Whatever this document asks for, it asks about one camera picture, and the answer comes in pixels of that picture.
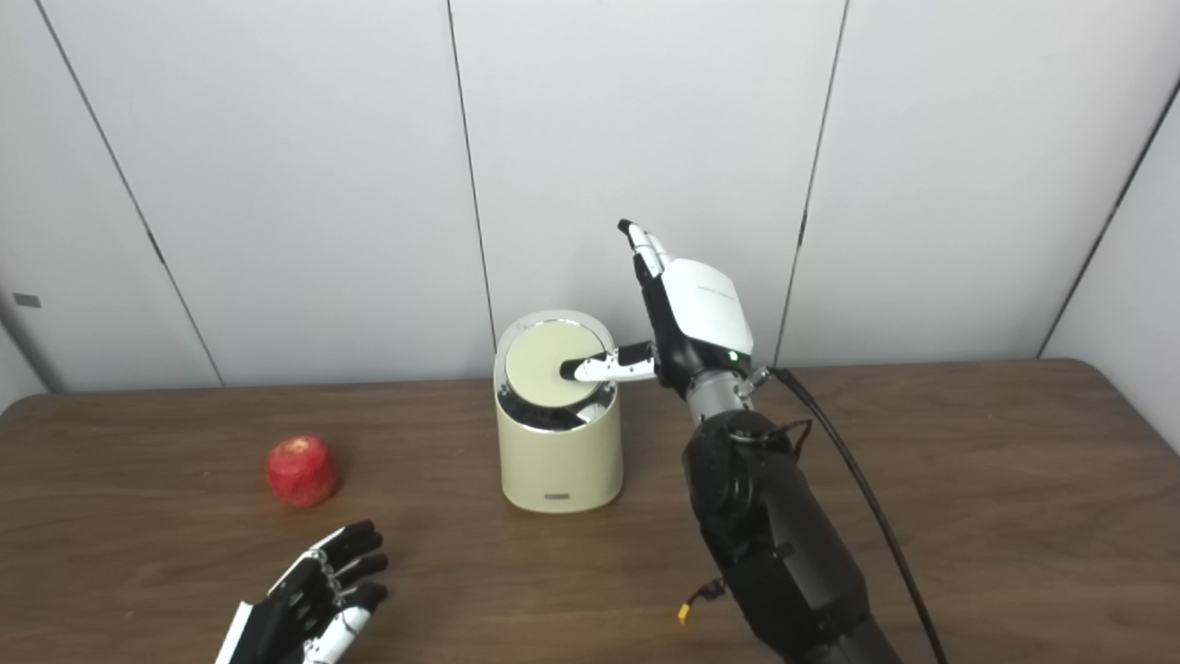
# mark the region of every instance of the panel seam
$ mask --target panel seam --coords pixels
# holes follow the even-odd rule
[[[492,280],[487,275],[487,251],[484,248],[484,224],[479,216],[479,193],[476,190],[476,164],[471,156],[471,132],[467,129],[467,104],[463,93],[463,74],[459,71],[459,42],[454,38],[454,11],[446,0],[447,26],[451,29],[451,55],[454,58],[454,80],[459,91],[459,114],[463,118],[463,144],[467,151],[467,177],[471,179],[471,205],[476,212],[476,235],[479,238],[479,262],[484,270],[484,296],[487,300],[487,323],[491,326],[492,350],[496,350],[496,314],[492,310]]]
[[[1086,254],[1086,259],[1082,261],[1082,265],[1077,270],[1077,275],[1074,277],[1074,282],[1070,284],[1069,291],[1066,294],[1066,298],[1061,303],[1061,308],[1057,309],[1057,315],[1054,316],[1053,324],[1049,326],[1049,331],[1044,336],[1044,342],[1041,342],[1041,349],[1036,353],[1037,360],[1041,360],[1044,356],[1045,349],[1049,348],[1049,341],[1053,340],[1053,335],[1057,330],[1057,326],[1061,324],[1061,318],[1066,315],[1066,309],[1069,308],[1069,302],[1073,301],[1074,294],[1077,292],[1077,287],[1086,276],[1086,271],[1090,268],[1090,262],[1094,259],[1094,255],[1097,254],[1099,245],[1102,244],[1102,239],[1106,238],[1107,230],[1110,229],[1110,223],[1114,221],[1115,215],[1119,213],[1119,208],[1127,197],[1127,191],[1130,190],[1130,185],[1135,180],[1135,176],[1139,175],[1139,169],[1143,165],[1143,159],[1147,157],[1147,152],[1150,151],[1152,143],[1155,142],[1155,136],[1160,132],[1160,127],[1163,126],[1163,120],[1167,119],[1172,106],[1175,105],[1178,93],[1180,93],[1180,79],[1176,79],[1175,84],[1173,84],[1172,93],[1168,96],[1168,100],[1165,101],[1163,110],[1160,112],[1159,117],[1155,118],[1155,125],[1147,134],[1147,142],[1143,143],[1143,147],[1139,151],[1139,157],[1135,158],[1135,164],[1130,167],[1127,179],[1123,180],[1122,189],[1120,189],[1119,196],[1115,197],[1114,206],[1110,208],[1110,213],[1108,213],[1106,219],[1102,222],[1102,228],[1094,238],[1094,243],[1090,244],[1090,250]]]
[[[61,61],[66,65],[66,71],[70,72],[70,78],[73,80],[74,88],[78,90],[78,94],[81,97],[81,101],[86,106],[86,112],[90,114],[91,121],[94,123],[94,129],[98,130],[98,136],[101,138],[103,145],[106,147],[106,153],[111,157],[114,171],[119,175],[119,182],[123,183],[123,189],[127,192],[127,197],[131,198],[131,204],[135,206],[136,216],[139,218],[139,223],[143,225],[144,232],[148,234],[149,241],[156,249],[156,255],[159,257],[160,265],[164,268],[164,274],[168,275],[168,280],[172,284],[172,290],[176,292],[177,298],[181,301],[181,307],[184,309],[184,315],[189,318],[189,324],[192,326],[192,331],[197,336],[197,343],[201,344],[201,350],[204,351],[205,359],[209,361],[209,367],[212,368],[214,376],[217,377],[217,383],[224,388],[225,381],[222,379],[221,370],[217,369],[217,363],[214,361],[212,354],[209,353],[209,346],[205,343],[205,338],[201,334],[201,327],[192,316],[192,310],[189,308],[189,302],[185,301],[184,294],[181,291],[181,287],[176,282],[176,276],[172,275],[172,269],[168,265],[168,262],[164,261],[164,254],[160,250],[159,244],[156,242],[156,236],[151,231],[151,225],[148,224],[148,218],[144,216],[143,208],[139,206],[139,199],[136,198],[136,193],[131,189],[131,183],[127,180],[127,176],[123,171],[123,165],[119,163],[118,157],[114,156],[114,149],[111,146],[111,140],[106,137],[106,131],[103,130],[103,124],[98,121],[98,113],[94,112],[94,106],[90,103],[90,97],[86,94],[86,90],[81,85],[81,79],[78,78],[78,72],[74,71],[73,63],[70,61],[70,55],[66,54],[65,46],[58,37],[58,31],[53,27],[53,21],[50,20],[50,14],[45,11],[42,0],[34,0],[34,2],[37,4],[37,11],[41,14],[41,20],[45,21],[45,27],[50,31],[50,37],[53,38],[53,44],[58,48],[58,54],[61,55]]]
[[[835,86],[835,71],[840,64],[840,50],[844,46],[844,27],[848,22],[850,1],[851,0],[844,1],[844,12],[840,14],[840,29],[835,35],[835,52],[832,54],[832,70],[828,72],[827,91],[824,94],[824,111],[820,114],[819,132],[815,136],[815,151],[812,155],[811,173],[807,177],[807,193],[804,196],[804,211],[799,222],[799,237],[795,239],[794,259],[791,261],[791,275],[787,277],[787,295],[784,297],[782,317],[779,320],[779,338],[775,340],[774,344],[775,367],[779,366],[780,355],[782,354],[782,343],[785,341],[784,337],[787,331],[787,311],[791,308],[791,294],[794,291],[795,287],[795,270],[799,268],[799,257],[802,255],[804,250],[804,232],[807,230],[807,217],[811,211],[812,190],[815,186],[815,170],[819,166],[820,149],[824,146],[824,130],[827,129],[827,113],[832,105],[832,88]]]

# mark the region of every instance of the cable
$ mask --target cable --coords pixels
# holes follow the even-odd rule
[[[935,622],[930,618],[930,611],[926,609],[925,600],[922,599],[922,592],[918,591],[918,584],[913,580],[913,573],[910,572],[910,565],[905,561],[905,554],[902,553],[902,545],[897,541],[897,535],[893,534],[893,528],[889,525],[889,519],[885,518],[885,511],[881,509],[880,504],[877,502],[877,497],[868,486],[868,480],[860,471],[860,466],[857,465],[857,460],[852,456],[852,451],[848,449],[847,443],[844,442],[840,434],[835,432],[835,427],[832,425],[832,421],[827,419],[827,415],[824,413],[824,409],[819,407],[819,403],[815,402],[815,397],[807,392],[807,388],[805,388],[804,384],[791,374],[791,372],[782,368],[772,368],[769,372],[775,379],[779,380],[779,382],[786,386],[787,389],[791,390],[805,407],[807,407],[807,410],[815,416],[815,420],[819,421],[820,427],[824,428],[827,436],[832,439],[832,443],[844,459],[844,465],[848,467],[848,472],[852,473],[852,478],[857,481],[857,486],[860,487],[860,493],[864,494],[865,501],[868,504],[868,508],[877,519],[877,525],[880,526],[881,533],[885,535],[885,543],[889,544],[890,553],[893,554],[897,568],[902,573],[902,580],[905,581],[905,587],[910,591],[910,599],[913,600],[913,607],[918,612],[918,619],[922,620],[922,626],[926,631],[926,638],[930,640],[930,649],[935,651],[935,659],[938,664],[948,664],[946,652],[943,651],[942,640],[938,638],[938,630],[935,629]]]
[[[713,579],[688,596],[684,604],[680,605],[680,613],[676,614],[676,619],[683,625],[688,622],[688,612],[693,610],[693,603],[702,598],[704,601],[713,601],[723,594],[726,594],[726,581],[723,579]]]

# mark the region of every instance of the white robotic hand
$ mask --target white robotic hand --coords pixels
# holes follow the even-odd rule
[[[303,552],[258,604],[242,603],[216,664],[335,664],[386,589],[363,577],[385,570],[372,521],[345,526]]]
[[[584,382],[657,377],[687,397],[709,376],[725,376],[727,382],[749,376],[754,337],[733,281],[708,264],[669,254],[637,223],[624,218],[618,229],[634,251],[655,341],[570,360],[562,363],[562,377]]]

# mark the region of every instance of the white wall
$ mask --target white wall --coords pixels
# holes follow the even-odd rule
[[[18,400],[44,392],[41,380],[0,324],[0,414]]]
[[[487,375],[445,0],[46,0],[228,386]]]
[[[774,354],[841,2],[453,0],[498,331],[651,337],[628,217],[738,284]]]
[[[0,2],[0,318],[13,336],[65,390],[218,386],[33,0]]]
[[[1044,357],[1093,364],[1180,451],[1180,104],[1173,103]]]
[[[1180,4],[854,0],[780,346],[1032,357],[1180,75]]]

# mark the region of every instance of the robotic arm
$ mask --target robotic arm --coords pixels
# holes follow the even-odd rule
[[[238,605],[215,664],[336,664],[385,601],[362,578],[385,570],[372,521],[345,526],[303,552],[258,604]]]
[[[618,228],[635,252],[655,342],[569,361],[562,376],[655,375],[687,402],[697,428],[682,461],[701,535],[754,635],[785,662],[900,664],[786,428],[749,401],[771,372],[750,373],[754,342],[733,281],[671,256],[635,223]]]

